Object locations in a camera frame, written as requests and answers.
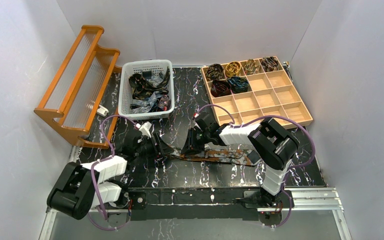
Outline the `orange grey patterned tie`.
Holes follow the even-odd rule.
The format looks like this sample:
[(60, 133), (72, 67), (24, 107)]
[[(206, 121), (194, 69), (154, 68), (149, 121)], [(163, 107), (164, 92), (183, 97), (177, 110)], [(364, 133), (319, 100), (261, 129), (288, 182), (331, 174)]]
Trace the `orange grey patterned tie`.
[(210, 149), (208, 147), (186, 150), (177, 147), (166, 157), (189, 162), (212, 162), (251, 167), (262, 161), (260, 155), (253, 149)]

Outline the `wooden compartment tray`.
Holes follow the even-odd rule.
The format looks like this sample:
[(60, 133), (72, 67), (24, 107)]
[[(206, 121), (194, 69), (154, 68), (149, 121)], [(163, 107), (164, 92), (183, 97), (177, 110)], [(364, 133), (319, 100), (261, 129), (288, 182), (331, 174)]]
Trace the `wooden compartment tray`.
[[(246, 75), (244, 65), (247, 60), (238, 61), (241, 64), (239, 77), (246, 78), (249, 82), (247, 92), (232, 93), (230, 95), (213, 97), (211, 86), (213, 81), (206, 79), (207, 68), (201, 68), (202, 78), (206, 87), (210, 102), (214, 105), (212, 112), (219, 124), (227, 124), (231, 120), (235, 123), (245, 124), (258, 117), (277, 115), (289, 118), (302, 126), (310, 125), (314, 119), (308, 108), (293, 85), (288, 71), (288, 65), (282, 65), (278, 57), (279, 70), (265, 72), (262, 58), (251, 58), (258, 62), (259, 73)], [(225, 75), (225, 67), (228, 63), (221, 64)]]

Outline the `rolled dark striped tie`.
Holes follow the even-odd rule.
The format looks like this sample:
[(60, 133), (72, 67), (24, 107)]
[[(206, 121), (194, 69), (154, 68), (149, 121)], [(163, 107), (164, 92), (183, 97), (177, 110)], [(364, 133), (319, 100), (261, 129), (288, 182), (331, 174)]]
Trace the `rolled dark striped tie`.
[(261, 66), (265, 72), (273, 72), (279, 70), (279, 61), (275, 56), (263, 57)]

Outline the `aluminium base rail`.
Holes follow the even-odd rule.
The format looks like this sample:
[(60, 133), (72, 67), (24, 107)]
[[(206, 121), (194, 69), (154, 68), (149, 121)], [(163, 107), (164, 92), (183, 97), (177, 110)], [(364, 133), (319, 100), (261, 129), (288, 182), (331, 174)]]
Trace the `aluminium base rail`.
[(238, 198), (256, 187), (133, 188), (132, 210), (96, 210), (75, 220), (49, 210), (42, 240), (349, 240), (338, 192), (292, 187), (278, 207), (250, 208)]

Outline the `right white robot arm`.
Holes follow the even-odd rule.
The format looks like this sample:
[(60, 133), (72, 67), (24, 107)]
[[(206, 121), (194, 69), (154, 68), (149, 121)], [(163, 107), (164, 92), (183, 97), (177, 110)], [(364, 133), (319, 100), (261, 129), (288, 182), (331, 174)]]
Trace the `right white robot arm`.
[(292, 157), (299, 143), (273, 117), (256, 121), (249, 125), (234, 125), (233, 123), (218, 124), (212, 121), (206, 113), (194, 115), (194, 127), (189, 128), (181, 155), (191, 156), (200, 154), (205, 144), (217, 146), (235, 144), (253, 147), (252, 158), (262, 160), (266, 172), (259, 193), (245, 196), (240, 201), (259, 207), (272, 207), (280, 203), (281, 190)]

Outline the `rolled yellow tie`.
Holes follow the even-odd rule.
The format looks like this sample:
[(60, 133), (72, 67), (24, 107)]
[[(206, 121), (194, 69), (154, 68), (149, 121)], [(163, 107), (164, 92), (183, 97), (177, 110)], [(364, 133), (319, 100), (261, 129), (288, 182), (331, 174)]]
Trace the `rolled yellow tie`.
[(232, 61), (225, 66), (225, 75), (227, 78), (239, 76), (241, 72), (241, 64), (238, 61)]

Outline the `rolled brown multicolour tie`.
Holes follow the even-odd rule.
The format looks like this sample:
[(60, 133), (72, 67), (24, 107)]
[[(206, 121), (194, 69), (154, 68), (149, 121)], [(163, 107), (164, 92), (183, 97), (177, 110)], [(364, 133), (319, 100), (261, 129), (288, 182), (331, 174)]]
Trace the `rolled brown multicolour tie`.
[(259, 73), (260, 65), (254, 59), (248, 59), (243, 66), (246, 75), (254, 75)]

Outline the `grey blue tie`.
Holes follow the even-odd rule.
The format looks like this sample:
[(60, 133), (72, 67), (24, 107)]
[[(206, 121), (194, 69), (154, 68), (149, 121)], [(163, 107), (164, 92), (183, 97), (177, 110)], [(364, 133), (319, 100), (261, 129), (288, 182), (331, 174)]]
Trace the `grey blue tie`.
[[(152, 76), (151, 79), (147, 79), (154, 86), (160, 83), (163, 79), (160, 76)], [(154, 92), (150, 97), (145, 98), (144, 100), (132, 99), (130, 104), (130, 109), (133, 114), (149, 113), (155, 109), (154, 105), (158, 102), (158, 99), (164, 94), (159, 93), (158, 91)]]

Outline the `white plastic basket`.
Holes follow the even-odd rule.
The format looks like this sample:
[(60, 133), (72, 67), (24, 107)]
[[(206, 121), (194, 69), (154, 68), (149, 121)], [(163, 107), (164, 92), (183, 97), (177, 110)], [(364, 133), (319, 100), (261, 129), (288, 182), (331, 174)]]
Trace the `white plastic basket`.
[(165, 119), (175, 108), (172, 62), (128, 62), (122, 66), (118, 113), (133, 120)]

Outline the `small white clip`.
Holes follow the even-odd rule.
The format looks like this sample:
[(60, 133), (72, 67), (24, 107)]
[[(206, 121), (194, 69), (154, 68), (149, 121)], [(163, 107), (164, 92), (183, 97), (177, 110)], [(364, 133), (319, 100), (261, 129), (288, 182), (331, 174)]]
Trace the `small white clip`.
[(106, 117), (109, 113), (109, 110), (106, 107), (99, 105), (96, 113), (102, 117)]

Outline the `rolled dark brown tie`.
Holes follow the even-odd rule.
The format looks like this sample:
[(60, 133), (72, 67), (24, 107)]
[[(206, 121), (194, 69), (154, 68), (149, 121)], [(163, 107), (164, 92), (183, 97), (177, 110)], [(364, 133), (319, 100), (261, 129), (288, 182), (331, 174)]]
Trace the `rolled dark brown tie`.
[(219, 63), (214, 63), (208, 66), (206, 71), (206, 79), (208, 81), (218, 81), (225, 78), (223, 66)]

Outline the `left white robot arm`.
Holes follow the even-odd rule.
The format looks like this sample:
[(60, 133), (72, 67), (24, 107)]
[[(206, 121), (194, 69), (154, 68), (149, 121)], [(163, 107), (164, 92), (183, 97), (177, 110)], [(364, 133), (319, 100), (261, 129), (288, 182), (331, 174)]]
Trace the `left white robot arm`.
[(150, 128), (150, 122), (145, 122), (128, 129), (107, 160), (67, 163), (47, 197), (47, 206), (81, 220), (90, 209), (119, 201), (123, 188), (113, 178), (125, 174), (130, 162), (160, 158), (175, 151)]

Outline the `orange wooden rack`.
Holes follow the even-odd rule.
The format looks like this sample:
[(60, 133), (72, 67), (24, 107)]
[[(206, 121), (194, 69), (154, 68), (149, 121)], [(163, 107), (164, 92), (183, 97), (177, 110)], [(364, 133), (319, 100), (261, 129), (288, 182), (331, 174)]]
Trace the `orange wooden rack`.
[(104, 28), (83, 25), (34, 113), (73, 146), (107, 149), (88, 140), (110, 78), (122, 71), (120, 51), (99, 45)]

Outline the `rolled blue black tie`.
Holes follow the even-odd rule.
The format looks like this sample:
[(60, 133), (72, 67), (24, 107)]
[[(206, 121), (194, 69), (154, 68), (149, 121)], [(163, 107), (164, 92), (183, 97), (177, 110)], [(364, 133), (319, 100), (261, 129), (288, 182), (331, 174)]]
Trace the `rolled blue black tie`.
[(232, 76), (227, 79), (228, 84), (231, 87), (231, 91), (234, 94), (246, 93), (250, 86), (248, 80), (240, 76)]

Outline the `dark camouflage tie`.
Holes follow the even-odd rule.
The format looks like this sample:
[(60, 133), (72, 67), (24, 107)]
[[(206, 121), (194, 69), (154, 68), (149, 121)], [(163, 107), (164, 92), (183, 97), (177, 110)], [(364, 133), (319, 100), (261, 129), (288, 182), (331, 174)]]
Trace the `dark camouflage tie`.
[(154, 92), (167, 95), (169, 90), (167, 85), (170, 81), (171, 71), (167, 67), (163, 79), (157, 85), (153, 85), (150, 81), (144, 78), (142, 73), (134, 73), (128, 78), (129, 85), (133, 89), (132, 98), (134, 100), (144, 100), (149, 98)]

